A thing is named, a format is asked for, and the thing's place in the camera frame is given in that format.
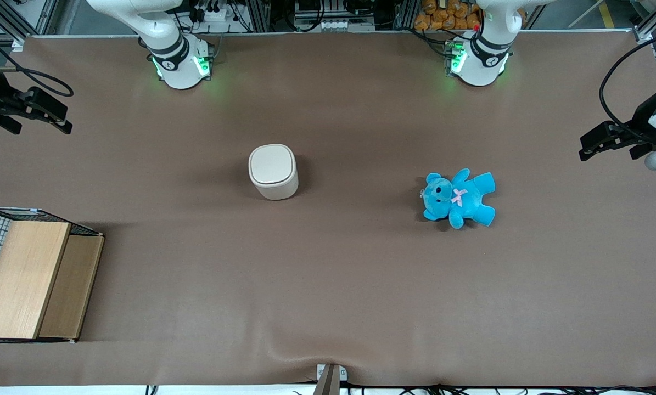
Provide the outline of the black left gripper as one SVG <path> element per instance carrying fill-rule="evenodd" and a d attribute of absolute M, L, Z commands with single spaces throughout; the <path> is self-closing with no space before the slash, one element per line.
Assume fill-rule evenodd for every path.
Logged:
<path fill-rule="evenodd" d="M 651 153 L 656 148 L 656 128 L 649 124 L 649 118 L 656 110 L 656 92 L 639 106 L 633 115 L 634 130 L 641 138 L 636 143 L 636 137 L 619 127 L 614 122 L 602 122 L 580 137 L 581 149 L 579 158 L 588 161 L 594 155 L 608 150 L 618 150 L 629 145 L 632 160 L 638 160 Z"/>

